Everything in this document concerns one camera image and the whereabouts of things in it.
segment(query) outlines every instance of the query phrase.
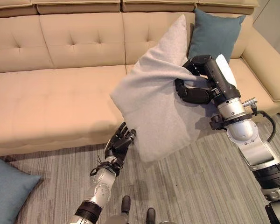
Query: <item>sofa seat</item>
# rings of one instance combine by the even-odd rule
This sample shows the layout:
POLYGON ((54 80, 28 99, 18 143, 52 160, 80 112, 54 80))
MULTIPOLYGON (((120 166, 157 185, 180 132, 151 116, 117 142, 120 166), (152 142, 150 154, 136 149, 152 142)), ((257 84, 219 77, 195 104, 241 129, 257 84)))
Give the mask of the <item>sofa seat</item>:
POLYGON ((0 155, 107 142, 124 65, 0 73, 0 155))

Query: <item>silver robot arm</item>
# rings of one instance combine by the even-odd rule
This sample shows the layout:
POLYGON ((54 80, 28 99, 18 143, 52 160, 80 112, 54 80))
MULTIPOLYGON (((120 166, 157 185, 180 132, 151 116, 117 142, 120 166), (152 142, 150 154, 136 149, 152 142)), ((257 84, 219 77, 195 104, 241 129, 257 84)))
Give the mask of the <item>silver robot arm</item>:
POLYGON ((219 115, 211 118, 212 129, 226 130, 228 138, 238 146, 262 193, 271 202, 266 206, 271 224, 280 224, 280 158, 267 141, 260 139, 258 128, 251 120, 252 115, 267 114, 257 111, 254 98, 241 102, 233 73, 223 55, 216 60, 208 55, 195 56, 183 67, 193 75, 207 75, 210 90, 187 88, 182 80, 177 79, 175 88, 179 97, 194 104, 208 104, 213 100, 219 115), (247 113, 247 106, 251 107, 253 114, 247 113))
POLYGON ((125 123, 112 136, 105 148, 105 161, 91 171, 90 176, 95 176, 93 183, 68 224, 97 222, 102 209, 110 200, 112 186, 123 168, 128 146, 135 136, 135 130, 128 131, 125 123))

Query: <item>robot forearm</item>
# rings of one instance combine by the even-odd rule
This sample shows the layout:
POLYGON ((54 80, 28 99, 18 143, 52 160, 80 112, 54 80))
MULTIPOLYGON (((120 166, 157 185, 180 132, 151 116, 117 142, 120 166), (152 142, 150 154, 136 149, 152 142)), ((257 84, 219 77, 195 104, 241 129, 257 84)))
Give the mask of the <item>robot forearm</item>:
POLYGON ((95 176, 85 199, 68 224, 95 224, 104 206, 111 197, 112 186, 123 168, 128 146, 136 136, 135 130, 128 131, 123 123, 105 148, 105 161, 91 171, 95 176))
POLYGON ((258 128, 251 120, 252 115, 245 110, 246 106, 250 106, 253 114, 257 115, 257 101, 253 98, 241 102, 233 73, 223 55, 216 60, 211 59, 211 56, 195 56, 184 67, 193 75, 207 75, 211 89, 187 88, 182 80, 177 79, 175 88, 179 97, 195 104, 214 101, 219 115, 211 118, 212 129, 225 129, 229 139, 237 144, 265 198, 272 202, 266 206, 271 223, 279 224, 280 159, 270 144, 260 139, 258 128))

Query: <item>gray striped carpet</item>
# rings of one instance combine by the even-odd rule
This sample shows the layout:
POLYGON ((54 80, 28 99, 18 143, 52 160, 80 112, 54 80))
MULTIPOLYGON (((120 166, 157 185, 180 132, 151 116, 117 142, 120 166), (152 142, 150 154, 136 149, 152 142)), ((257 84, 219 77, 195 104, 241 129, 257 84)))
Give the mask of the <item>gray striped carpet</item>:
MULTIPOLYGON (((273 117, 277 133, 272 141, 280 155, 280 115, 273 117)), ((259 125, 267 138, 269 122, 259 125)), ((42 175, 17 218, 17 224, 66 223, 80 205, 90 184, 89 172, 103 158, 104 145, 3 157, 29 174, 42 175)), ((131 224, 143 224, 154 207, 156 219, 178 224, 268 224, 267 204, 252 173, 225 133, 200 139, 155 163, 141 164, 130 148, 109 204, 98 221, 120 212, 121 198, 132 199, 131 224)))

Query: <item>blue cushion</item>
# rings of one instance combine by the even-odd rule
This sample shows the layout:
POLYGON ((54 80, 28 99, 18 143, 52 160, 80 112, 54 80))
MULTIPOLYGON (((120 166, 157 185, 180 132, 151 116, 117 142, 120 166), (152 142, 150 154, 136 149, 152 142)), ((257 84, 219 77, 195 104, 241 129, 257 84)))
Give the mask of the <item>blue cushion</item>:
POLYGON ((0 160, 0 224, 13 224, 40 176, 25 174, 0 160))
POLYGON ((245 15, 238 18, 223 18, 195 9, 195 26, 188 59, 196 55, 223 54, 229 62, 233 46, 241 30, 245 15))

